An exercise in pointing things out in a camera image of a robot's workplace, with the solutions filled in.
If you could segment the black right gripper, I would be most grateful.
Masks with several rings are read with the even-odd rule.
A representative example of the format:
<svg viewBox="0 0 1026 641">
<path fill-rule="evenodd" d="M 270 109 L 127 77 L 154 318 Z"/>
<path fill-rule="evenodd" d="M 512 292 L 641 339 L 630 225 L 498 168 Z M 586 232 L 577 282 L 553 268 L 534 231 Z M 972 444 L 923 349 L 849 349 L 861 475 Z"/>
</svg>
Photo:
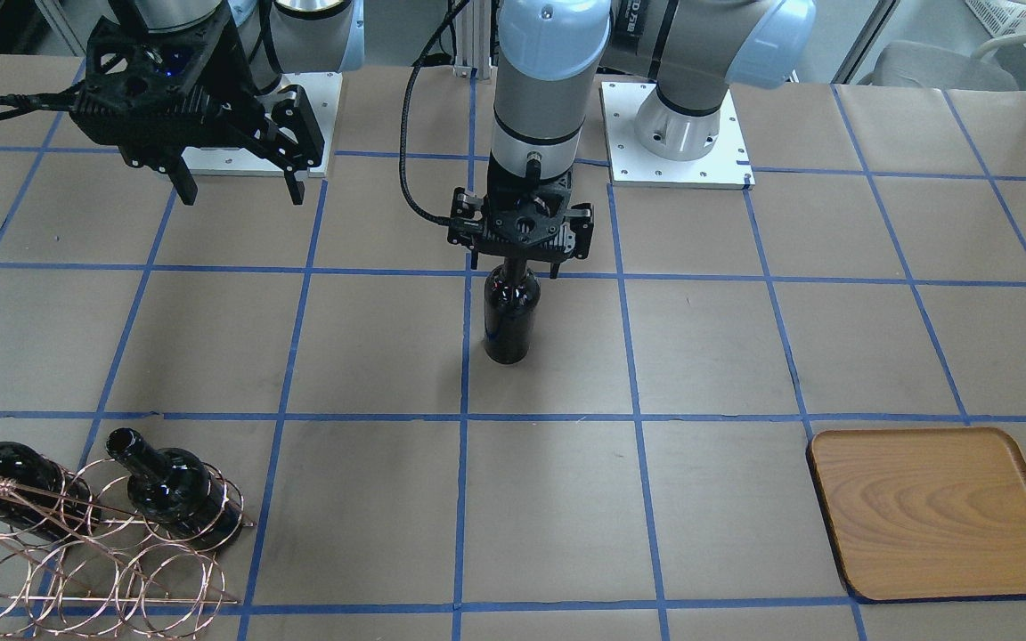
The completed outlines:
<svg viewBox="0 0 1026 641">
<path fill-rule="evenodd" d="M 72 121 L 90 141 L 121 149 L 127 162 L 166 170 L 192 206 L 197 184 L 183 150 L 237 146 L 251 134 L 251 73 L 233 17 L 159 34 L 101 18 L 86 54 Z M 302 206 L 308 171 L 289 166 L 282 178 Z"/>
</svg>

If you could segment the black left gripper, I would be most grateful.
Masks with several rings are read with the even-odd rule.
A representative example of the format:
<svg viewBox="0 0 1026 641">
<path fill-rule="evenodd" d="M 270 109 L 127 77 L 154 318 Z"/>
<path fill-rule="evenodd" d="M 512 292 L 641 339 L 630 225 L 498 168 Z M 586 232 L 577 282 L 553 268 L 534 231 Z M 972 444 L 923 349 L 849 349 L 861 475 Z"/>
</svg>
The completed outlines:
<svg viewBox="0 0 1026 641">
<path fill-rule="evenodd" d="M 586 259 L 594 234 L 594 207 L 571 203 L 574 170 L 541 183 L 504 169 L 487 171 L 484 232 L 469 249 L 468 268 L 479 268 L 480 253 L 550 264 L 557 280 L 562 264 Z"/>
</svg>

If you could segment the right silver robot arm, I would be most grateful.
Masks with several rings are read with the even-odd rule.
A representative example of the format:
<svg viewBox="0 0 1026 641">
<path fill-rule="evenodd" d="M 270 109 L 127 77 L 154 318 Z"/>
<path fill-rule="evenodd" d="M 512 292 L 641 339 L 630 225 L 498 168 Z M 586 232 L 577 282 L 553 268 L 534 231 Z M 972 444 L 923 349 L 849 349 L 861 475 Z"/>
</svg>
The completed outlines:
<svg viewBox="0 0 1026 641">
<path fill-rule="evenodd" d="M 237 149 L 272 163 L 301 204 L 326 138 L 295 74 L 365 58 L 359 1 L 111 1 L 88 40 L 70 118 L 190 206 L 188 149 Z"/>
</svg>

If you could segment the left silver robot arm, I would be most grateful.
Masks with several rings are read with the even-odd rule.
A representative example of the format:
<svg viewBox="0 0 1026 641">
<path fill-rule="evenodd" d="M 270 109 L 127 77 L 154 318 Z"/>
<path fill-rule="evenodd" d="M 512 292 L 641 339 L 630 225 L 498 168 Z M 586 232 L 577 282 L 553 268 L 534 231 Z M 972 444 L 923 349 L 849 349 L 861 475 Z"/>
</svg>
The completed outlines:
<svg viewBox="0 0 1026 641">
<path fill-rule="evenodd" d="M 594 211 L 571 200 L 586 101 L 601 68 L 652 82 L 634 129 L 656 157 L 688 162 L 721 137 L 731 85 L 778 88 L 802 56 L 813 1 L 504 1 L 487 190 L 457 188 L 448 240 L 499 256 L 501 285 L 590 251 Z"/>
</svg>

